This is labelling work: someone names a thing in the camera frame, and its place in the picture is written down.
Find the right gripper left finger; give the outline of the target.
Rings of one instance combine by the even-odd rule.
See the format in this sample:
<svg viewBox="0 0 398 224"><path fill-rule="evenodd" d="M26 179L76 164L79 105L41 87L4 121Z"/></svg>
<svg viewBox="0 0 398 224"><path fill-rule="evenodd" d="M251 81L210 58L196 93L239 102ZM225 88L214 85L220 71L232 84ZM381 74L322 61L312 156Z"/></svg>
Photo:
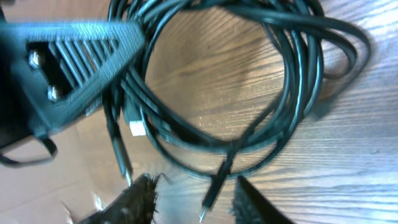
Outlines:
<svg viewBox="0 0 398 224"><path fill-rule="evenodd" d="M111 203L103 203L93 195L95 211L78 224L151 224L154 219L160 179L170 182L165 173L140 175Z"/></svg>

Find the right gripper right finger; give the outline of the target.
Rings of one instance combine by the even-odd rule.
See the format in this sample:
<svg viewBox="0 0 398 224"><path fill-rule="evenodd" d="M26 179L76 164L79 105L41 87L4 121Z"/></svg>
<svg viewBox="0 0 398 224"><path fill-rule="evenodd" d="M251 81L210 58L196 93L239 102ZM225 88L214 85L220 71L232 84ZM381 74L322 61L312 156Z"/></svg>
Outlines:
<svg viewBox="0 0 398 224"><path fill-rule="evenodd" d="M232 204L238 224L294 224L243 176L237 178Z"/></svg>

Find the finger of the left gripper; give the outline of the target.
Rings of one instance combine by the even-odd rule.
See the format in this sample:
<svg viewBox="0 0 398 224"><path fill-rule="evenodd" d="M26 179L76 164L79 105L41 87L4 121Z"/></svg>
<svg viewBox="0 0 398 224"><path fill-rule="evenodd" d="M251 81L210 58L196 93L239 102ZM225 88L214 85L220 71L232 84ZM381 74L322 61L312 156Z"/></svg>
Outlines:
<svg viewBox="0 0 398 224"><path fill-rule="evenodd" d="M1 23L1 86L17 105L13 123L34 136L62 129L145 44L136 22Z"/></svg>

